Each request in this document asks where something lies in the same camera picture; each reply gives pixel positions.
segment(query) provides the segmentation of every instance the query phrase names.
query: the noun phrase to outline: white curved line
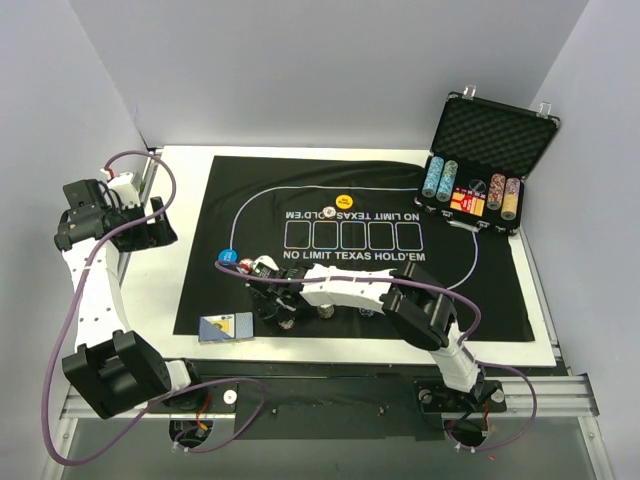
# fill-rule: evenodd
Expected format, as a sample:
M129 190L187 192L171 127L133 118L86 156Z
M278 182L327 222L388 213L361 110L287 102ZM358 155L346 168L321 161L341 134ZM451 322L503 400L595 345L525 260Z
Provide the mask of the white curved line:
M471 276L471 274L473 273L473 271L476 269L476 264L478 263L478 239L476 238L476 232L471 232L471 234L473 235L473 244L476 247L476 253L473 256L473 264L471 265L471 270L469 270L469 272L464 276L464 278L460 280L458 283L454 283L453 285L448 287L449 290L458 288L460 285L466 282L468 278Z
M285 185L285 186L268 188L266 190L256 193L253 197L251 197L249 200L244 202L244 204L240 207L240 210L238 210L238 212L236 213L236 216L233 219L233 224L231 225L231 237L229 238L229 249L233 250L233 236L236 233L236 223L238 222L238 217L242 213L242 210L244 210L244 207L246 207L249 203L251 203L253 200L255 200L256 198L258 198L260 195L264 193L273 192L274 190L299 189L299 188L320 188L323 190L378 190L378 191L388 191L388 192L413 192L415 190L418 190L417 188L327 187L324 185L301 185L301 186Z

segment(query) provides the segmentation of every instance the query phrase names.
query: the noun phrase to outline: black cloth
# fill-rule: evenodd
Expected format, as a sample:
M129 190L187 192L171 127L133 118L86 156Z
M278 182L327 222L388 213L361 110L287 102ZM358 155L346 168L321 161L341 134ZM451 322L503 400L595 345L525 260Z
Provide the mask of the black cloth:
M254 195L275 187L278 188L246 203L238 215L233 235L233 249L238 259L269 255L283 267L293 264L293 258L284 258L291 257L293 252L300 255L300 260L315 252L325 258L306 262L352 270L382 270L398 266L404 254L405 260L417 258L444 286L460 281L473 264L472 234L450 226L442 218L417 214L414 191L281 188L316 185L413 189L422 176L423 169L397 162L216 157L196 227L174 334L197 334L199 318L203 315L251 310L243 282L217 271L214 263L219 253L230 247L232 224L239 209ZM337 209L339 214L361 214L360 219L349 219L348 222L353 223L341 226L344 218L334 219L337 225L313 218L324 207L335 206L336 198L342 194L352 197L353 206L348 210ZM456 288L476 302L483 313L483 321L472 340L533 341L507 237L481 232L477 238L477 266L471 277ZM368 242L365 250L348 250L364 246L364 240ZM337 249L327 250L336 244ZM363 259L367 254L370 260ZM458 305L458 320L464 330L471 324L473 314ZM309 318L288 331L256 320L254 333L256 336L399 338L383 315L365 318L355 309L340 307L330 320Z

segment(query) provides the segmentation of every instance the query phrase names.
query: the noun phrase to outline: open case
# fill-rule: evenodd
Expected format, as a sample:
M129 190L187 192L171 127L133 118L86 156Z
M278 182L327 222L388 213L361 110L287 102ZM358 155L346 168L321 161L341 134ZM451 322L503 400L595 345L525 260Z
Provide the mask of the open case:
M477 98L475 90L475 86L469 85L464 93L448 95L415 204L420 210L441 214L448 221L513 234L520 226L525 180L560 128L560 119L549 115L548 103L534 112ZM457 164L449 198L438 199L435 193L429 196L424 187L432 162L444 162L446 170L449 161ZM520 182L519 190L509 202L513 210L511 219L502 216L502 200L506 200L506 195L497 209L488 207L492 177L496 174L504 176L504 183L509 179Z

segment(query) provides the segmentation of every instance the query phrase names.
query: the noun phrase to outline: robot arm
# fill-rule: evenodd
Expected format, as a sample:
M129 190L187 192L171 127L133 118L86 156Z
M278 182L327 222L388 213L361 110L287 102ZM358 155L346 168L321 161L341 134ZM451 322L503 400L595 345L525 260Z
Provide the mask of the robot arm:
M111 179L101 190L97 180L81 180L63 187L69 202L54 241L77 288L90 269L78 313L75 353L62 359L65 376L102 418L109 418L160 395L197 381L183 360L165 362L160 353L129 327L118 277L120 253L169 245L177 240L166 215L154 223L133 227L115 236L85 267L89 252L114 228L144 217L134 186L134 174ZM107 204L113 193L117 204ZM162 207L152 198L154 211Z
M446 387L477 397L483 375L468 351L459 345L460 330L456 310L445 295L395 285L375 279L401 278L439 286L438 282L415 263L397 270L378 272L340 270L314 265L278 269L269 257L260 257L247 267L251 275L266 278L317 279L322 282L290 285L248 281L258 310L273 315L291 316L307 306L326 308L348 306L382 313L403 340L433 356ZM334 280L338 277L372 278L371 282ZM269 312L270 305L277 305Z

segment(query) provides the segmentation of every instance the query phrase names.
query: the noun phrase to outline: white table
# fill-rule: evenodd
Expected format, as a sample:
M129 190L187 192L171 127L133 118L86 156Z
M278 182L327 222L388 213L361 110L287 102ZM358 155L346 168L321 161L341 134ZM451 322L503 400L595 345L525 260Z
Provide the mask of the white table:
M123 297L131 328L164 357L204 360L263 362L323 362L365 364L435 364L428 352L403 340L271 338L216 345L199 345L197 337L173 335L196 223L214 156L276 157L319 160L381 160L424 166L426 150L351 150L320 148L192 147L170 146L162 159L173 170L178 184L176 199L168 211L179 241L131 255L123 282ZM162 168L151 186L151 196L169 197L171 186ZM555 366L541 297L520 235L510 237L522 293L535 341L468 342L485 362L514 366Z

